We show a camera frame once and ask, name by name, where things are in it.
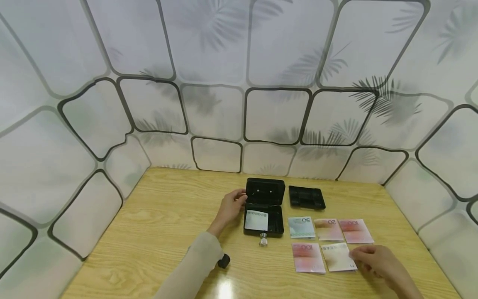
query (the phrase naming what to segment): pink banknote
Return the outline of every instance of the pink banknote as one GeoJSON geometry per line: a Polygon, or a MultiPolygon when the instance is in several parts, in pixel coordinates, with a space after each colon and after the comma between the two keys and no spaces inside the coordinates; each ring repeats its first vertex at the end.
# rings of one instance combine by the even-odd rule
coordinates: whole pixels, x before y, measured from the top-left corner
{"type": "Polygon", "coordinates": [[[344,240],[337,219],[315,219],[314,224],[320,241],[344,240]]]}
{"type": "Polygon", "coordinates": [[[363,219],[343,219],[338,221],[349,244],[373,243],[372,236],[363,219]]]}
{"type": "Polygon", "coordinates": [[[317,243],[292,243],[296,272],[325,273],[326,268],[317,243]]]}

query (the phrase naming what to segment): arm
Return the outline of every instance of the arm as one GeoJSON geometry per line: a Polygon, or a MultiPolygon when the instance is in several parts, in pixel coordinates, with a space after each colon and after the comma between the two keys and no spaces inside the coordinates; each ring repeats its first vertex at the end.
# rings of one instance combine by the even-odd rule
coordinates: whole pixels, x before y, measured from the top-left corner
{"type": "Polygon", "coordinates": [[[424,299],[403,264],[385,246],[369,245],[350,251],[350,257],[360,262],[366,271],[385,279],[399,299],[424,299]]]}
{"type": "Polygon", "coordinates": [[[189,247],[178,267],[163,282],[153,299],[193,299],[224,252],[217,240],[224,228],[239,215],[247,199],[244,189],[226,194],[216,218],[206,232],[189,247]]]}

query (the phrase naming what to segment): wall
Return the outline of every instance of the wall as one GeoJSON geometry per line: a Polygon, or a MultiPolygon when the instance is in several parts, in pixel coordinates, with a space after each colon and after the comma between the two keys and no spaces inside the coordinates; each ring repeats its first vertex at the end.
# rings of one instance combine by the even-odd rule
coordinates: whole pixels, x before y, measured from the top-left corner
{"type": "Polygon", "coordinates": [[[2,297],[58,297],[150,166],[382,184],[478,292],[477,1],[0,13],[2,297]]]}

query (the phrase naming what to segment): table surface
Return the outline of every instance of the table surface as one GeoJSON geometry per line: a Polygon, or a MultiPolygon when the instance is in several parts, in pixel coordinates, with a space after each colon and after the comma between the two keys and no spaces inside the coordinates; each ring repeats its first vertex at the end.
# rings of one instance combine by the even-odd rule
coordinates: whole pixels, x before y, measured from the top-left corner
{"type": "MultiPolygon", "coordinates": [[[[248,177],[251,175],[149,169],[62,298],[151,298],[195,237],[208,228],[224,194],[244,188],[248,177]]],[[[391,248],[404,263],[425,298],[459,298],[382,186],[281,179],[286,185],[321,188],[327,208],[293,209],[286,188],[284,236],[268,238],[268,247],[258,246],[259,237],[243,234],[241,213],[219,239],[231,257],[229,266],[226,270],[216,267],[196,298],[395,298],[381,279],[359,271],[296,273],[287,225],[287,218],[293,216],[362,218],[376,244],[391,248]]],[[[295,242],[332,243],[317,239],[295,242]]]]}

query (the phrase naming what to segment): left hand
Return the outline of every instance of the left hand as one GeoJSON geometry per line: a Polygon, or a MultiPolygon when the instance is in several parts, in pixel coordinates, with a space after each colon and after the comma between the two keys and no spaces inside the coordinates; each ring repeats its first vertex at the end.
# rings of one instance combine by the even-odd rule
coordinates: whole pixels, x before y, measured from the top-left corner
{"type": "Polygon", "coordinates": [[[240,208],[246,202],[247,195],[245,189],[234,190],[224,196],[221,201],[216,218],[207,230],[212,235],[219,237],[223,229],[238,215],[240,208]]]}

